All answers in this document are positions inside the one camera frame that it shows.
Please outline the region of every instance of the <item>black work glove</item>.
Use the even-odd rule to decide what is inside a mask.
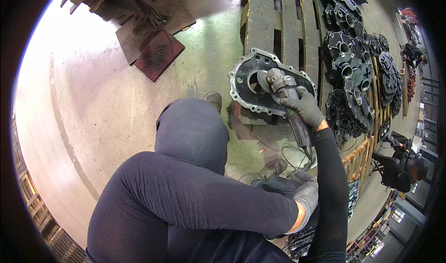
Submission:
[[[293,199],[302,204],[305,208],[305,216],[302,223],[296,228],[296,230],[287,234],[296,233],[302,230],[308,223],[309,217],[315,211],[318,205],[319,198],[319,185],[313,175],[306,171],[296,171],[290,175],[291,180],[296,184],[298,189],[294,193]]]
[[[325,119],[319,110],[314,96],[302,88],[297,88],[299,100],[282,98],[280,103],[285,107],[294,110],[302,119],[303,123],[313,134],[316,132],[321,122]]]

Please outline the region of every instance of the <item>person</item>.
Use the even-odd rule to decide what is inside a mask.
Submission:
[[[426,161],[410,154],[412,141],[397,132],[393,131],[392,135],[387,134],[383,141],[389,142],[395,152],[392,157],[377,152],[373,152],[371,156],[384,167],[380,171],[381,183],[407,193],[413,183],[426,177]]]
[[[265,238],[303,229],[318,206],[315,236],[301,260],[344,263],[347,177],[314,97],[298,93],[300,100],[281,102],[312,132],[318,181],[304,171],[278,179],[282,160],[262,169],[260,183],[250,179],[253,186],[225,177],[229,132],[220,94],[176,100],[156,123],[154,152],[126,160],[104,188],[88,228],[89,260],[292,262]]]
[[[423,55],[419,48],[411,45],[410,43],[406,43],[404,46],[403,54],[407,56],[409,60],[409,65],[413,68],[416,68],[421,62],[427,64],[427,58]]]

